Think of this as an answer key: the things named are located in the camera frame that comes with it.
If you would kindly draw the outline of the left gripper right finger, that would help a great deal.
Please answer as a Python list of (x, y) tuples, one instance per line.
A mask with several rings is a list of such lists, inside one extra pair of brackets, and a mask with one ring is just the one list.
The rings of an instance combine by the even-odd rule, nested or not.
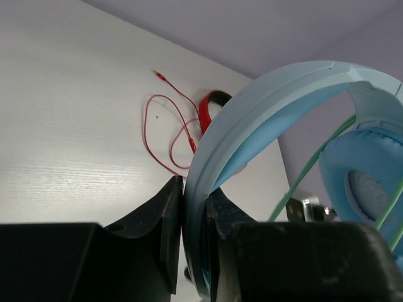
[(269, 301), (270, 260), (276, 229), (252, 219), (221, 189), (206, 201), (212, 301)]

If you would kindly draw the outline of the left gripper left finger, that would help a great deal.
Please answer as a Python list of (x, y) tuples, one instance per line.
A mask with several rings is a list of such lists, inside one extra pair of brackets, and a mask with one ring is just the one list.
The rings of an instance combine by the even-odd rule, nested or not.
[(106, 226), (113, 236), (109, 288), (119, 295), (176, 294), (183, 178), (174, 176), (144, 204)]

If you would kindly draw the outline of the red headphones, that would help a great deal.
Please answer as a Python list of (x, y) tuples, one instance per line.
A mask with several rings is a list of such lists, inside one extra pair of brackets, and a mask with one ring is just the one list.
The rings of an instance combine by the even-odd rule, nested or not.
[(198, 105), (198, 117), (201, 135), (204, 136), (218, 111), (232, 98), (230, 94), (221, 90), (208, 92)]

